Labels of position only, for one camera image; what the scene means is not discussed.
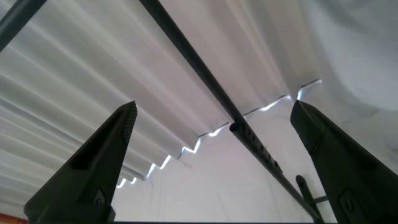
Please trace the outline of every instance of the white wall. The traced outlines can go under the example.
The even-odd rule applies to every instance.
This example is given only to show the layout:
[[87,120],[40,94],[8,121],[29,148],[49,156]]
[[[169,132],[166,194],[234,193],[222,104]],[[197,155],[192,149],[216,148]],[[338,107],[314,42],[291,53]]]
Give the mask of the white wall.
[[[247,120],[296,187],[304,176],[314,197],[325,195],[311,159],[290,125],[292,101],[282,99]],[[295,200],[225,127],[201,139],[196,154],[184,152],[146,182],[117,189],[116,220],[180,222],[311,222]],[[335,222],[328,202],[323,217]]]

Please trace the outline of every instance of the ceiling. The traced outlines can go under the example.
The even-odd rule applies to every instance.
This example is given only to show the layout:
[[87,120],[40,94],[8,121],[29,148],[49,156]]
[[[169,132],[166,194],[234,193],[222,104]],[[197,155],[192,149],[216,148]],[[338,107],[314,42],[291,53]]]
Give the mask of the ceiling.
[[[243,114],[318,78],[298,2],[161,3]],[[231,121],[139,1],[47,1],[0,54],[0,212],[21,210],[132,100],[120,180],[145,180]]]

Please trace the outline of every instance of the corrugated metal sheet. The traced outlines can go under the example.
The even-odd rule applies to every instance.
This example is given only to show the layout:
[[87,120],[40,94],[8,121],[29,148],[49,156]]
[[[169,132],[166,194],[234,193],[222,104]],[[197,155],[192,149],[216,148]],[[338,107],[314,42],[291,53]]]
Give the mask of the corrugated metal sheet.
[[[0,1],[0,13],[12,4]],[[162,4],[242,113],[295,98],[317,78],[296,3]],[[144,180],[230,119],[139,1],[46,2],[0,54],[0,212],[20,214],[131,100],[127,181]]]

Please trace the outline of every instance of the orange object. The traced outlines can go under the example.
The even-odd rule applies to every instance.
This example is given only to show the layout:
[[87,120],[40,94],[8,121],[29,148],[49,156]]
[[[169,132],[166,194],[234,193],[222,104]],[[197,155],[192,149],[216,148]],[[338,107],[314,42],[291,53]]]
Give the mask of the orange object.
[[11,224],[27,224],[27,220],[0,213],[0,222]]

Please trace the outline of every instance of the white corrugated panel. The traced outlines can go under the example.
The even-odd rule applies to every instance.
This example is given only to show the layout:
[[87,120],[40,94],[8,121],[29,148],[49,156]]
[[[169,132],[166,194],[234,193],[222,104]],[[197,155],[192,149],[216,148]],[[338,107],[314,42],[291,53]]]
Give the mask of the white corrugated panel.
[[[0,13],[13,3],[0,1]],[[242,113],[294,98],[316,79],[297,47],[307,40],[291,38],[302,36],[295,6],[162,4]],[[291,29],[276,28],[284,25]],[[127,181],[144,180],[230,121],[139,1],[46,2],[0,54],[0,212],[20,216],[94,130],[132,100],[138,117],[121,172]]]

